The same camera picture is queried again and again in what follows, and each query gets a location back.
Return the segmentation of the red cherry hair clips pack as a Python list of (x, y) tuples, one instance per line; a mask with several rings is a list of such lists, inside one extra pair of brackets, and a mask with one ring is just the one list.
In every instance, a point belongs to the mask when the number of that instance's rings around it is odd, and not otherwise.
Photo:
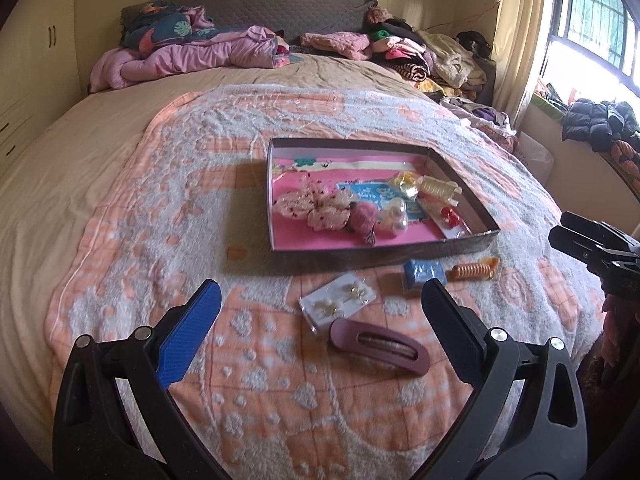
[(468, 225), (454, 207), (438, 206), (433, 219), (446, 238), (460, 238), (471, 234)]

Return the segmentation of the cream built-in wardrobe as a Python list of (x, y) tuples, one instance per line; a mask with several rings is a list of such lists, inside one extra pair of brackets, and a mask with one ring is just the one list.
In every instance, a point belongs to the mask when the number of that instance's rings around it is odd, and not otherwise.
[(1, 29), (1, 171), (81, 99), (75, 0), (17, 0)]

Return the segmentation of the dark floral pillow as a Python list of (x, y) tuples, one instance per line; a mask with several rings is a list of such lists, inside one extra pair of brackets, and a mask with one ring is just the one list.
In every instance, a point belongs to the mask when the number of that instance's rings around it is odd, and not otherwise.
[(146, 4), (122, 25), (122, 48), (149, 56), (172, 44), (188, 44), (220, 33), (204, 6), (177, 6), (157, 1)]

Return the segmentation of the pink crumpled duvet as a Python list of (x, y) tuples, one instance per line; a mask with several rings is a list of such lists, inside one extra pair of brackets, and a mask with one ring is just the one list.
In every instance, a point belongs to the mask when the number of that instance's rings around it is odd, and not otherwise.
[(292, 63), (290, 49), (262, 26), (227, 30), (209, 39), (168, 44), (150, 54), (117, 48), (94, 64), (88, 82), (91, 93), (119, 90), (168, 76), (218, 67), (280, 68)]

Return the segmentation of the cream large claw clip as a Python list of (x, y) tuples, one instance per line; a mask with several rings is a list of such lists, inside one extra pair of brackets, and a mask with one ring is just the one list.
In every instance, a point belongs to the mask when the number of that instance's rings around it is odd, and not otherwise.
[(457, 206), (462, 195), (462, 187), (454, 181), (443, 181), (433, 177), (424, 176), (418, 180), (420, 193), (431, 196), (450, 206)]

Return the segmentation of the pink knitted garment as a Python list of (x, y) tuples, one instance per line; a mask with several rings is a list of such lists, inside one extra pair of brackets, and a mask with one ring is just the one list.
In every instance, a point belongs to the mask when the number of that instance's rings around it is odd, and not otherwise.
[(354, 61), (367, 61), (372, 58), (369, 37), (360, 32), (330, 32), (329, 34), (305, 32), (299, 36), (299, 43), (303, 47), (336, 53)]

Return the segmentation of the pile of mixed clothes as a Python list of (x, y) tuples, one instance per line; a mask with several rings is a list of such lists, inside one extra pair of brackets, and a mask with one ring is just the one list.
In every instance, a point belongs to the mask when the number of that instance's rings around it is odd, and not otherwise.
[(419, 91), (492, 103), (497, 67), (480, 32), (465, 30), (450, 37), (415, 29), (379, 6), (366, 14), (366, 31), (371, 60)]

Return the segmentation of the cream curtain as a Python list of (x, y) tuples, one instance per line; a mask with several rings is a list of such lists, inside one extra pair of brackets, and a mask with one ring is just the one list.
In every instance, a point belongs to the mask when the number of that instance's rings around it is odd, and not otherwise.
[(518, 128), (532, 99), (551, 28), (554, 0), (500, 0), (492, 55), (494, 107)]

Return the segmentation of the black shallow box pink lining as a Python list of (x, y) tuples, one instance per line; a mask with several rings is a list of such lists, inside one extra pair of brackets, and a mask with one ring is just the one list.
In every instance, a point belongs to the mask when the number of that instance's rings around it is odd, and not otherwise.
[[(401, 171), (414, 171), (443, 181), (454, 181), (462, 195), (454, 209), (468, 225), (471, 234), (446, 238), (433, 219), (438, 206), (450, 206), (419, 193), (414, 200), (403, 198), (390, 186), (390, 179)], [(276, 214), (276, 199), (298, 190), (303, 180), (321, 181), (330, 190), (349, 188), (356, 202), (375, 203), (380, 211), (383, 200), (401, 197), (407, 205), (408, 230), (390, 236), (375, 230), (376, 242), (367, 245), (349, 231), (314, 232), (303, 221), (288, 220)], [(461, 177), (436, 151), (423, 146), (392, 142), (273, 139), (268, 148), (267, 212), (271, 249), (288, 257), (326, 259), (345, 266), (401, 263), (409, 258), (437, 258), (479, 252), (490, 246), (500, 232), (497, 221)]]

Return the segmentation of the mauve oval hair clip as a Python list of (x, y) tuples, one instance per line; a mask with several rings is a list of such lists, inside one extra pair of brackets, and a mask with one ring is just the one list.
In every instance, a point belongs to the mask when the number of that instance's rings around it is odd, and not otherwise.
[(329, 341), (340, 351), (424, 376), (431, 367), (428, 351), (419, 341), (389, 328), (338, 318), (329, 328)]

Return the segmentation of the pink pompom hair clip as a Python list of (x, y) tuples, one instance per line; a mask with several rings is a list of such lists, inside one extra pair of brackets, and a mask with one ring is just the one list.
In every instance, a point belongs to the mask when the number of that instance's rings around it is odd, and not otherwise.
[(375, 203), (360, 200), (350, 204), (347, 226), (350, 232), (360, 236), (367, 245), (376, 242), (375, 227), (378, 224), (378, 206)]

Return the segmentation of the white orange textured blanket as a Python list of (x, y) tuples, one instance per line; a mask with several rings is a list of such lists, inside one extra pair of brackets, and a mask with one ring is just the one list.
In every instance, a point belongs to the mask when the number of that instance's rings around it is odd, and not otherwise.
[(367, 140), (432, 148), (499, 226), (488, 281), (450, 294), (488, 325), (579, 362), (602, 330), (603, 295), (583, 266), (552, 249), (554, 200), (486, 134), (429, 100), (376, 91), (266, 84), (182, 96), (163, 108), (96, 208), (46, 322), (54, 364), (76, 337), (129, 335), (182, 304), (206, 278), (224, 306), (172, 394), (238, 479), (405, 479), (470, 394), (456, 377), (398, 266), (364, 259), (375, 300), (360, 318), (418, 338), (433, 360), (412, 378), (336, 352), (311, 335), (300, 297), (335, 278), (307, 256), (288, 272), (270, 249), (267, 151), (275, 138)]

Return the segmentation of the window with grille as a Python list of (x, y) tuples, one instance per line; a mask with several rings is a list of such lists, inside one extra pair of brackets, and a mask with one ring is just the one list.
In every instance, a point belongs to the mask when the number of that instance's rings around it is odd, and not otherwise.
[(561, 101), (639, 105), (639, 21), (624, 0), (553, 0), (540, 72)]

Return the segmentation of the earring card in plastic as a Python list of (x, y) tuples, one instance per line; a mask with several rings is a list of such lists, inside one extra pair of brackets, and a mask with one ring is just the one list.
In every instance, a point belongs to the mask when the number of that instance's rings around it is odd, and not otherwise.
[(345, 273), (326, 283), (310, 294), (300, 297), (299, 309), (311, 331), (320, 335), (339, 318), (350, 318), (378, 295), (374, 289), (356, 274)]

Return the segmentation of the grey quilted headboard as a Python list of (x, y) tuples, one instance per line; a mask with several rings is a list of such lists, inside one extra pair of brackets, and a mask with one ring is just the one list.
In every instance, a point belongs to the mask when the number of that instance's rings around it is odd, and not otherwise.
[(120, 12), (120, 24), (129, 22), (146, 4), (169, 2), (177, 6), (204, 6), (220, 32), (262, 26), (289, 44), (305, 32), (361, 32), (366, 14), (378, 0), (152, 0)]

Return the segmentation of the black puffer jacket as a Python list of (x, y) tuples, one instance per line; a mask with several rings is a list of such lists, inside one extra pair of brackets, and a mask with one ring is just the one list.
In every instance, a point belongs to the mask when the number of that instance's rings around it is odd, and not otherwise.
[(627, 102), (578, 99), (564, 115), (562, 140), (587, 143), (596, 153), (608, 152), (616, 141), (639, 151), (639, 123)]

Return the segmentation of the bed with beige sheet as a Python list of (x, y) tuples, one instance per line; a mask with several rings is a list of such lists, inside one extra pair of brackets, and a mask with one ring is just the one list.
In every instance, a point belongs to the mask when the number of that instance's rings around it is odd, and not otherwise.
[(427, 100), (372, 64), (305, 55), (276, 70), (218, 68), (94, 94), (26, 148), (1, 181), (1, 401), (43, 460), (64, 366), (54, 364), (47, 315), (89, 220), (163, 108), (242, 84)]

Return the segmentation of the sheer pink bow hair clip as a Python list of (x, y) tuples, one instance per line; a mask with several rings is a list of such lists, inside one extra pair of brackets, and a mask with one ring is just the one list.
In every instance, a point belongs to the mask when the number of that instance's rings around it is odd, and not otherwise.
[(272, 209), (285, 219), (305, 222), (314, 232), (336, 232), (346, 228), (355, 202), (349, 188), (330, 190), (321, 181), (306, 179), (298, 190), (280, 195)]

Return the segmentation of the cream pearl claw clip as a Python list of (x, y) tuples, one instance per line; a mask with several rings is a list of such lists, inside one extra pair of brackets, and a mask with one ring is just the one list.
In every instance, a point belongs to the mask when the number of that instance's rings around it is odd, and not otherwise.
[(407, 205), (401, 197), (383, 200), (375, 229), (383, 234), (398, 236), (408, 230)]

